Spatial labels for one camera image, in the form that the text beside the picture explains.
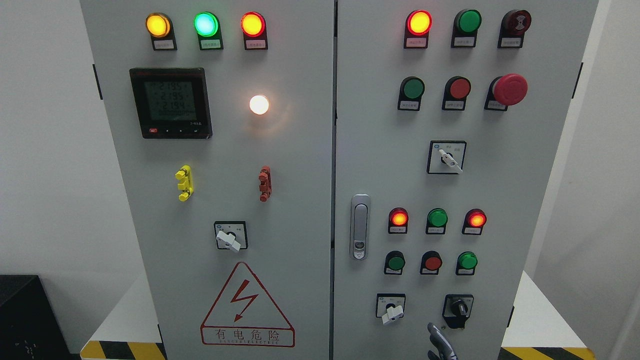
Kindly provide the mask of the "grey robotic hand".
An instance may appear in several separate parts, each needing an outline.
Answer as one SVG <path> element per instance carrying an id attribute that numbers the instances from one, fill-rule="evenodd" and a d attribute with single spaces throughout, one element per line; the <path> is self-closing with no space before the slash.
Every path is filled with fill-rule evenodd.
<path id="1" fill-rule="evenodd" d="M 427 330 L 429 332 L 429 341 L 438 350 L 438 354 L 432 350 L 428 351 L 427 357 L 429 360 L 458 360 L 457 353 L 451 342 L 434 323 L 429 322 Z"/>

